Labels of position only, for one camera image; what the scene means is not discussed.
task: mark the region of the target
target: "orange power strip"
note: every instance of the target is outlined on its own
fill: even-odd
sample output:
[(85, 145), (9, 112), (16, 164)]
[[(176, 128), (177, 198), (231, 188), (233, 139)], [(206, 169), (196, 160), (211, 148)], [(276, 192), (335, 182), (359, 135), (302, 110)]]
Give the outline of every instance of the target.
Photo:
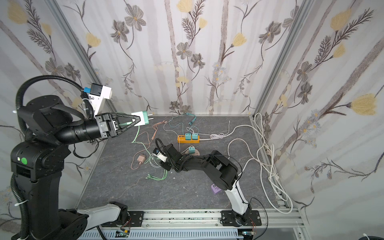
[(178, 143), (199, 143), (200, 142), (200, 136), (197, 136), (197, 140), (186, 140), (185, 135), (178, 135), (177, 136), (177, 142)]

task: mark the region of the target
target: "white extension cord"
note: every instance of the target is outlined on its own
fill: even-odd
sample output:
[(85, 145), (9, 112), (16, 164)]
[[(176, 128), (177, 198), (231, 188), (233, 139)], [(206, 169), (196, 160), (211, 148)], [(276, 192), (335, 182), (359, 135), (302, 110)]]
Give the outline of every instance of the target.
[[(257, 117), (258, 115), (260, 115), (260, 123), (261, 123), (261, 127), (259, 127), (259, 125), (258, 125), (257, 122), (256, 122), (256, 117)], [(248, 152), (249, 152), (249, 154), (252, 156), (252, 158), (250, 158), (250, 159), (246, 162), (246, 164), (245, 164), (245, 166), (244, 166), (244, 168), (243, 168), (243, 172), (244, 172), (246, 166), (248, 165), (248, 163), (249, 163), (251, 160), (255, 160), (255, 161), (257, 161), (257, 162), (260, 164), (260, 182), (261, 182), (261, 184), (262, 184), (262, 187), (263, 187), (263, 190), (264, 190), (264, 194), (265, 194), (265, 196), (266, 196), (268, 202), (269, 202), (269, 203), (271, 204), (271, 206), (272, 206), (275, 210), (277, 210), (278, 212), (280, 212), (280, 213), (282, 213), (282, 214), (289, 214), (289, 213), (291, 213), (292, 210), (293, 210), (292, 199), (289, 197), (289, 195), (287, 194), (287, 192), (285, 192), (283, 186), (280, 184), (279, 176), (278, 176), (278, 174), (277, 174), (277, 170), (276, 170), (275, 163), (274, 163), (275, 147), (274, 147), (273, 144), (271, 144), (271, 146), (268, 146), (268, 145), (266, 144), (266, 142), (265, 142), (265, 138), (264, 138), (264, 128), (263, 128), (263, 120), (262, 120), (262, 115), (261, 115), (261, 113), (257, 113), (257, 114), (255, 114), (255, 116), (254, 116), (254, 118), (253, 118), (253, 121), (254, 121), (254, 123), (255, 123), (255, 126), (256, 126), (258, 129), (254, 128), (254, 127), (251, 126), (251, 125), (239, 125), (239, 126), (236, 126), (236, 127), (233, 129), (233, 131), (232, 131), (231, 133), (229, 133), (229, 131), (230, 131), (230, 130), (229, 130), (229, 124), (230, 124), (230, 121), (229, 121), (229, 123), (228, 123), (228, 133), (227, 133), (227, 134), (224, 134), (224, 133), (219, 133), (219, 134), (203, 134), (203, 133), (198, 133), (198, 134), (200, 134), (200, 135), (208, 135), (208, 136), (210, 137), (210, 138), (208, 138), (208, 139), (200, 139), (201, 141), (205, 141), (205, 140), (223, 139), (223, 138), (225, 138), (225, 137), (228, 137), (228, 136), (230, 136), (230, 135), (235, 131), (235, 129), (238, 128), (238, 127), (244, 127), (244, 126), (247, 126), (247, 127), (251, 127), (251, 128), (253, 128), (253, 129), (260, 135), (260, 137), (263, 139), (263, 144), (262, 144), (262, 146), (260, 146), (260, 148), (257, 149), (256, 157), (254, 157), (254, 156), (252, 155), (251, 150), (250, 150), (250, 148), (249, 148), (247, 142), (246, 142), (245, 140), (241, 139), (241, 138), (235, 138), (235, 139), (233, 139), (233, 140), (228, 144), (228, 148), (227, 148), (228, 156), (230, 155), (230, 154), (229, 154), (229, 146), (230, 146), (230, 144), (231, 144), (233, 141), (235, 141), (235, 140), (241, 140), (241, 141), (243, 141), (243, 142), (246, 144), (247, 148), (248, 148)], [(193, 129), (191, 129), (191, 128), (189, 128), (189, 127), (187, 127), (187, 131), (192, 131), (192, 132), (194, 132)], [(260, 152), (260, 150), (261, 150), (263, 147), (265, 147), (265, 148), (271, 153), (271, 165), (262, 163), (262, 162), (260, 161), (259, 157), (258, 157), (259, 152)], [(273, 191), (275, 192), (275, 194), (276, 194), (281, 200), (283, 200), (283, 201), (289, 201), (289, 202), (290, 202), (291, 207), (290, 207), (290, 210), (289, 210), (288, 212), (283, 212), (283, 211), (281, 211), (280, 209), (276, 208), (276, 207), (272, 204), (271, 200), (269, 199), (269, 197), (268, 197), (268, 195), (267, 195), (267, 193), (266, 193), (266, 191), (265, 191), (265, 187), (264, 187), (264, 183), (263, 183), (263, 178), (262, 178), (262, 171), (263, 171), (263, 168), (267, 171), (267, 173), (269, 173), (268, 181), (269, 181), (269, 183), (271, 184), (271, 186), (272, 186)], [(275, 178), (276, 182), (278, 183), (278, 186), (273, 182), (273, 180), (272, 180), (273, 177)], [(280, 194), (278, 194), (278, 192), (281, 192), (282, 194), (284, 194), (284, 195), (286, 196), (286, 198), (280, 196)]]

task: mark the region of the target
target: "red wire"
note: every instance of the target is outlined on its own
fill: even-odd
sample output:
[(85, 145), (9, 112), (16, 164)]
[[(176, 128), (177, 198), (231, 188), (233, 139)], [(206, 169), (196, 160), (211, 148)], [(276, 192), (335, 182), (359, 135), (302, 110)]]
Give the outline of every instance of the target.
[(131, 221), (131, 219), (132, 218), (130, 218), (128, 222), (126, 222), (123, 226), (121, 226), (121, 228), (125, 227)]
[(253, 222), (252, 219), (251, 219), (251, 221), (252, 221), (252, 231), (253, 231), (254, 228), (256, 229), (256, 224)]

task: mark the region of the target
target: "purple object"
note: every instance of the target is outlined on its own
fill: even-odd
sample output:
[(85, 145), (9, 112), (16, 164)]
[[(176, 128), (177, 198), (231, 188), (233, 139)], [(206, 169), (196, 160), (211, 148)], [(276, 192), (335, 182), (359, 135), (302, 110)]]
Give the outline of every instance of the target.
[(215, 184), (212, 184), (211, 188), (215, 195), (218, 194), (219, 191), (221, 191), (221, 189), (218, 188)]

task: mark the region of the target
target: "white plug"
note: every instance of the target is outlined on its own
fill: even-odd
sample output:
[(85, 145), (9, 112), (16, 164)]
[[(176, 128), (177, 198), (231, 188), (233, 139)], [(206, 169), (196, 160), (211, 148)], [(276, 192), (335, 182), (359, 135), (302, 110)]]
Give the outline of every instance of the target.
[(161, 152), (159, 152), (159, 153), (157, 154), (157, 157), (158, 157), (161, 161), (163, 161), (163, 162), (166, 162), (166, 160), (167, 160), (167, 157), (164, 156)]

